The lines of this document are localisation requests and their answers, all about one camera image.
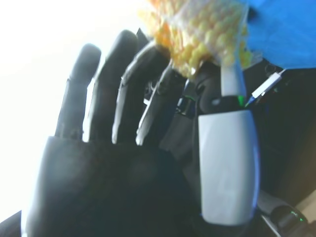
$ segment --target blue plastic bag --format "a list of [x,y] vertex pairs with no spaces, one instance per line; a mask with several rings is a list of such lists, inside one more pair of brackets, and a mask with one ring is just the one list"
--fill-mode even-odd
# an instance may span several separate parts
[[316,0],[248,0],[248,45],[285,68],[316,68]]

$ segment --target white plastic casing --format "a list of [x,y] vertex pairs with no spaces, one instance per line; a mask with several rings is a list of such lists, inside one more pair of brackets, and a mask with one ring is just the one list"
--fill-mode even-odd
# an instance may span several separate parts
[[208,223],[242,225],[259,193],[259,148],[250,111],[198,117],[202,216]]

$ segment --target white background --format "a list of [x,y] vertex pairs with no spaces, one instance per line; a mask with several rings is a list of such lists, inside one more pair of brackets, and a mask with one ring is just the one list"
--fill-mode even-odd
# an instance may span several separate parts
[[104,59],[122,29],[137,31],[135,4],[0,1],[0,222],[19,211],[29,195],[81,47],[94,43]]

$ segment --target blue sheet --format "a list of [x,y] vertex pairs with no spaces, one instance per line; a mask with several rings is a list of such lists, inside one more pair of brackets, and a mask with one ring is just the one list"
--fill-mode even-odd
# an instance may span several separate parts
[[316,0],[248,0],[248,45],[285,68],[316,68]]

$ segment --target black finger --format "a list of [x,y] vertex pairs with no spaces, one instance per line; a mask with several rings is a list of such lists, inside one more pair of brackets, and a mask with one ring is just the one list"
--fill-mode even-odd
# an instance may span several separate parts
[[174,117],[185,82],[171,65],[164,70],[140,120],[138,145],[159,145]]
[[123,31],[117,37],[95,82],[89,111],[89,140],[111,141],[112,125],[121,76],[133,60],[137,37]]
[[149,43],[128,66],[120,84],[112,131],[112,142],[135,143],[136,130],[143,111],[145,85],[161,75],[169,58]]
[[97,71],[101,50],[86,44],[67,80],[66,91],[58,117],[55,136],[82,139],[87,87]]

